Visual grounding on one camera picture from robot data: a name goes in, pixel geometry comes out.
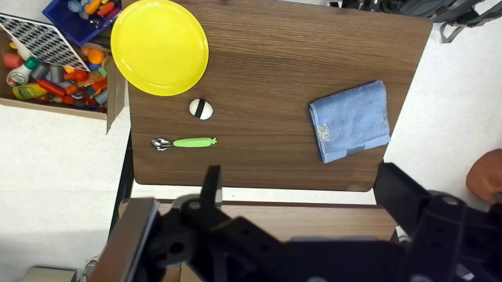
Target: green handle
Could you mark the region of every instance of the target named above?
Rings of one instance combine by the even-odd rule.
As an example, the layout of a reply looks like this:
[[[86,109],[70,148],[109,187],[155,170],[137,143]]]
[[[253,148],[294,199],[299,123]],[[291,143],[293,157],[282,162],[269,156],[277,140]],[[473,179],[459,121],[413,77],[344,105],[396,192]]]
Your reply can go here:
[[[183,138],[173,140],[173,148],[211,148],[216,145],[216,138]]]

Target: orange toy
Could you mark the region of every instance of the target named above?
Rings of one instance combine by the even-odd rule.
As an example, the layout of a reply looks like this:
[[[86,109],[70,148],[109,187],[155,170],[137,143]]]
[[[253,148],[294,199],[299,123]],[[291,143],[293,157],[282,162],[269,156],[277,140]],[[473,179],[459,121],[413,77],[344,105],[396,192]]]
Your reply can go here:
[[[84,13],[86,15],[93,15],[97,11],[97,8],[100,7],[100,0],[90,0],[86,7],[84,7]]]
[[[89,62],[90,65],[95,65],[95,66],[100,65],[100,63],[103,63],[103,60],[104,60],[104,52],[100,51],[100,49],[87,47],[86,55],[87,55],[87,62]]]
[[[75,72],[75,68],[67,66],[67,65],[65,65],[65,66],[62,66],[62,69],[64,69],[64,72],[65,72],[65,74],[73,74],[73,72]]]
[[[108,87],[108,80],[106,79],[100,79],[100,80],[95,80],[92,83],[92,88],[93,88],[95,93],[101,93],[106,87]]]
[[[78,88],[75,85],[70,85],[70,87],[64,88],[64,91],[67,96],[73,96],[78,93]]]

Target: wood grain surface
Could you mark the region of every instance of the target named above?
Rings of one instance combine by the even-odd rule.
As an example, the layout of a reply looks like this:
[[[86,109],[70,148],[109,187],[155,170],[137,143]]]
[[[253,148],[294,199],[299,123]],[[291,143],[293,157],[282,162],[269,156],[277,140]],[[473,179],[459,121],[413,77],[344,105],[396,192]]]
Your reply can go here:
[[[158,213],[166,215],[172,203],[158,201]],[[123,215],[128,203],[119,206]],[[230,217],[244,217],[280,242],[293,239],[377,239],[387,242],[395,221],[382,207],[357,206],[282,206],[222,203]]]
[[[200,82],[177,98],[130,87],[134,177],[139,184],[200,185],[208,165],[225,187],[371,188],[384,148],[322,165],[307,105],[382,80],[393,129],[426,43],[424,21],[274,0],[184,0],[208,38]],[[197,121],[202,98],[214,115]],[[150,140],[214,137],[211,149],[156,152]]]

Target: yellow plate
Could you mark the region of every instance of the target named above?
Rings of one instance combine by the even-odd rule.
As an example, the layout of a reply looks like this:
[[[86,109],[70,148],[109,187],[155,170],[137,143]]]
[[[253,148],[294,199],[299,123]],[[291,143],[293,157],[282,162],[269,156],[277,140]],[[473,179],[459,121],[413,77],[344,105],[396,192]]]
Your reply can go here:
[[[117,69],[137,90],[177,96],[206,68],[208,47],[197,19],[169,0],[140,0],[125,8],[111,32]]]

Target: blue cloth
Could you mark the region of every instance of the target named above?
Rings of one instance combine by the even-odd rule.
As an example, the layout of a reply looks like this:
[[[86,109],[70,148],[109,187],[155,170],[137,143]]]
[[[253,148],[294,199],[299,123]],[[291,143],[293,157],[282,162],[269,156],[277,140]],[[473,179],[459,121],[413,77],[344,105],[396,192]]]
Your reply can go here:
[[[381,80],[308,105],[322,163],[388,143],[385,88]]]

